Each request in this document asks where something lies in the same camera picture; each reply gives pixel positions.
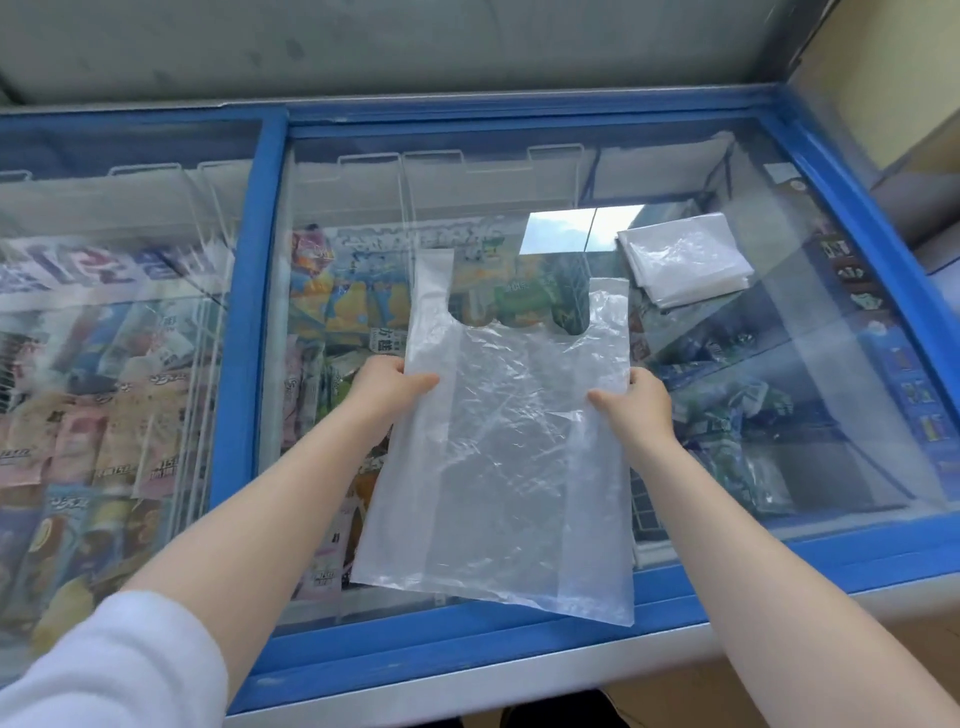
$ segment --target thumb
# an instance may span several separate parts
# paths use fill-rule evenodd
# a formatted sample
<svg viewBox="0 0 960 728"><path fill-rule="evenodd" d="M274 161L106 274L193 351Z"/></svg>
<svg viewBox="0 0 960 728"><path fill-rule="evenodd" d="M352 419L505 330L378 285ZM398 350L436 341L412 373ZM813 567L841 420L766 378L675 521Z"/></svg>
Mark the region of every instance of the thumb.
<svg viewBox="0 0 960 728"><path fill-rule="evenodd" d="M604 413L610 410L613 403L616 402L619 397L619 395L603 389L591 389L587 392L587 399L590 400L590 404Z"/></svg>
<svg viewBox="0 0 960 728"><path fill-rule="evenodd" d="M404 375L410 382L414 390L414 394L418 397L425 395L431 389L437 386L437 383L440 381L440 376L435 375L432 372L423 372L421 374L415 375Z"/></svg>

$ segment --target ice cream freezer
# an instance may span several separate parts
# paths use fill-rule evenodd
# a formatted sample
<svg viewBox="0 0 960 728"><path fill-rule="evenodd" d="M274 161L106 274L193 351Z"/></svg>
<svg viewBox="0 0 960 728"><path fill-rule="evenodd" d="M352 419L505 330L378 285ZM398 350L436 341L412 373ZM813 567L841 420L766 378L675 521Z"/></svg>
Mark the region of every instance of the ice cream freezer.
<svg viewBox="0 0 960 728"><path fill-rule="evenodd" d="M780 86L0 116L0 677L273 463L452 251L466 326L589 325L619 231L722 213L747 289L631 285L631 358L684 446L887 619L960 602L960 329ZM716 654L632 473L635 621L367 587L389 450L342 508L231 725L396 726Z"/></svg>

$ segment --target white sleeve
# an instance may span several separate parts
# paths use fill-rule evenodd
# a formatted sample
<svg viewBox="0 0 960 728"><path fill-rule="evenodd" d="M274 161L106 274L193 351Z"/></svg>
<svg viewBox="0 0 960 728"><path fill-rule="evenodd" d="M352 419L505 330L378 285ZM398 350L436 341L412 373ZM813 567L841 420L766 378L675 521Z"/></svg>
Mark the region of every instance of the white sleeve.
<svg viewBox="0 0 960 728"><path fill-rule="evenodd" d="M196 617L165 596L123 592L0 691L0 728L214 728L227 690L220 648Z"/></svg>

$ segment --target folded plastic bag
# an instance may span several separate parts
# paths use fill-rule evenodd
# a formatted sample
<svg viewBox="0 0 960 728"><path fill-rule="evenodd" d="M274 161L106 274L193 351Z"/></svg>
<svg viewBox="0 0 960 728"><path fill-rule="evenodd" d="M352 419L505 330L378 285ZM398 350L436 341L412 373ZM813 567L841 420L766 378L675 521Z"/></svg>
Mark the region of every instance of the folded plastic bag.
<svg viewBox="0 0 960 728"><path fill-rule="evenodd" d="M406 371L440 384L394 426L352 580L634 621L630 484L587 390L625 391L628 282L590 282L590 325L471 328L451 250L418 253Z"/></svg>
<svg viewBox="0 0 960 728"><path fill-rule="evenodd" d="M754 273L722 212L621 231L617 238L636 285L660 308L742 291Z"/></svg>

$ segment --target hand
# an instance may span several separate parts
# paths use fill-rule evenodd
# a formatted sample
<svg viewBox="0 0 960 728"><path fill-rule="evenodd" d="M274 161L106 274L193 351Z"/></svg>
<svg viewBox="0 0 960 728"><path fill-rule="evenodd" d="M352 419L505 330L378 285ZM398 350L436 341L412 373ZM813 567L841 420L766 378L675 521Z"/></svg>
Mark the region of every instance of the hand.
<svg viewBox="0 0 960 728"><path fill-rule="evenodd" d="M625 395L591 389L587 399L607 416L613 432L624 445L630 441L655 448L677 442L670 395L663 382L646 369L630 370L630 387Z"/></svg>
<svg viewBox="0 0 960 728"><path fill-rule="evenodd" d="M439 381L435 374L404 374L399 356L371 356L357 372L342 406L366 421L376 445L386 437L390 425Z"/></svg>

